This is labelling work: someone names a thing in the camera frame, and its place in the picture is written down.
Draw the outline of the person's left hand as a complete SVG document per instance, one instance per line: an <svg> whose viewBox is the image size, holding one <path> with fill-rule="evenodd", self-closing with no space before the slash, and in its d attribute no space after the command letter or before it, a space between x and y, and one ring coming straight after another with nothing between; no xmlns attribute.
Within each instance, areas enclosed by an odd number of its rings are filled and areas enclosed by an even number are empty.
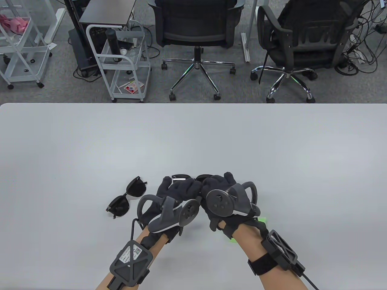
<svg viewBox="0 0 387 290"><path fill-rule="evenodd" d="M155 195L141 197L137 205L137 218L149 235L141 244L147 249L153 247L162 237L170 242L177 234L181 235L199 213L202 183L188 178L174 182L171 177L163 178Z"/></svg>

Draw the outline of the person's right hand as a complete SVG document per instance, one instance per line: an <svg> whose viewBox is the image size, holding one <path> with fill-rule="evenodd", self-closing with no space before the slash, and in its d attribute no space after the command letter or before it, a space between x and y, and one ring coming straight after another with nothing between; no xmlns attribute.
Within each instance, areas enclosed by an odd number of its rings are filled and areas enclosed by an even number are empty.
<svg viewBox="0 0 387 290"><path fill-rule="evenodd" d="M265 238L268 229L258 220L257 188L253 182L237 183L230 172L213 175L203 181L201 207L207 214L212 231L220 230L231 239L239 225L257 228Z"/></svg>

